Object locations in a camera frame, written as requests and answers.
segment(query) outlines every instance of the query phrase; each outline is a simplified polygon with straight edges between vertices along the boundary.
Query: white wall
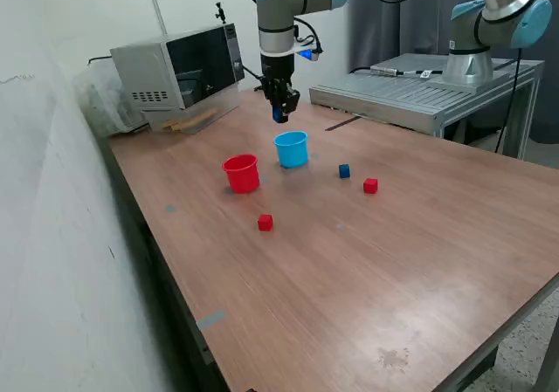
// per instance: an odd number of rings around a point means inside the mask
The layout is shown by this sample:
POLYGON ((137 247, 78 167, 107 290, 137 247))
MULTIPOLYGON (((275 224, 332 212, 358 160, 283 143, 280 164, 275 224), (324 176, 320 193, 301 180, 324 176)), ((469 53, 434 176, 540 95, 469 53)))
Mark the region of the white wall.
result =
MULTIPOLYGON (((251 0, 159 0, 169 33, 218 24, 214 3, 224 3, 227 20, 238 28, 245 64, 260 72, 256 7, 251 0)), ((160 32, 151 0, 38 0, 56 55, 67 76, 85 68, 89 58, 160 32)), ((305 16, 317 30, 325 53, 318 63, 298 58, 293 82, 304 97, 328 76, 347 72, 347 10, 305 16)), ((301 27, 302 35, 307 31, 301 27)), ((243 88, 256 80, 247 78, 243 88)))
POLYGON ((131 258, 145 250, 29 1, 0 0, 0 390, 174 390, 131 258))

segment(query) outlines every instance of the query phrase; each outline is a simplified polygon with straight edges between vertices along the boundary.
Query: robotic arm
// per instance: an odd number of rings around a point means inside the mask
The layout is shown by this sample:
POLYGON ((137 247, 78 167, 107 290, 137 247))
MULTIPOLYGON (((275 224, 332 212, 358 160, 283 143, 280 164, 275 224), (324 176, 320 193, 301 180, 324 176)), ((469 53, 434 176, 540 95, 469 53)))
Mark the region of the robotic arm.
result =
POLYGON ((491 46, 531 46, 547 30, 551 12, 549 0, 477 0, 457 5, 452 10, 450 56, 443 80, 475 86, 491 81, 491 46))
MULTIPOLYGON (((273 118, 288 121, 300 94, 292 88, 294 72, 293 18, 333 10, 347 0, 257 0, 262 86, 273 118)), ((443 81, 481 85, 493 79, 493 45, 525 48, 538 41, 551 19, 549 0, 477 0, 452 10, 450 56, 443 81)))
POLYGON ((297 15, 333 10, 347 0, 257 0, 261 50, 262 87, 272 104, 273 119, 278 123, 289 120, 300 94, 292 88, 294 72, 294 23, 297 15))

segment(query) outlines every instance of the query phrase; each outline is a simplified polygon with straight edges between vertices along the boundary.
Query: table leg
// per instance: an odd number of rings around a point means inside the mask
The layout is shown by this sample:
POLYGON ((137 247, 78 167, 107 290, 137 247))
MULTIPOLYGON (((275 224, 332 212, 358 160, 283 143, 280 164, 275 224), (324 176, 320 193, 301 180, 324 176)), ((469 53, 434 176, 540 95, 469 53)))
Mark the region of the table leg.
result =
POLYGON ((503 154, 506 156, 524 159, 539 85, 540 80, 537 79, 532 85, 516 91, 503 146, 503 154))
POLYGON ((542 368, 533 392, 557 392, 559 390, 559 319, 543 359, 542 368))

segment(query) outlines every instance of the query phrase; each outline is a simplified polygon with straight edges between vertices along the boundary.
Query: red cup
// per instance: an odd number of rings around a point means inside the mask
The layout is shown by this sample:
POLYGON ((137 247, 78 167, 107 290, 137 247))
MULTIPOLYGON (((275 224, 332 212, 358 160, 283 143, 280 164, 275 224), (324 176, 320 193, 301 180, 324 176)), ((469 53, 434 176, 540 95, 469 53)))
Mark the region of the red cup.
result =
POLYGON ((238 194, 250 193, 260 185, 259 158, 251 154, 233 156, 224 162, 223 169, 229 178, 229 185, 238 194))

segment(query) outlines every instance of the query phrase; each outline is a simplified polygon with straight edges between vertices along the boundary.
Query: gray curtain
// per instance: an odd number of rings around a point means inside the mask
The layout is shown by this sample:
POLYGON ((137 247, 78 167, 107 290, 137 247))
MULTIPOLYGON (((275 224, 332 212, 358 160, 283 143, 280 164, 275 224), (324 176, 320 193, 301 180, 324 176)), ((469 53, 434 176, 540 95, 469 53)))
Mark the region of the gray curtain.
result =
MULTIPOLYGON (((385 4, 377 0, 349 0, 351 68, 373 65, 402 53, 448 54, 452 8, 469 0, 410 0, 385 4)), ((559 0, 551 0, 559 10, 559 0)), ((523 52, 523 58, 546 61, 531 137, 543 143, 559 143, 559 109, 556 107, 559 79, 559 13, 555 13, 547 34, 523 52)), ((516 52, 496 48, 495 57, 516 58, 516 52)), ((507 102, 490 111, 475 114, 477 127, 498 127, 504 121, 507 102)))

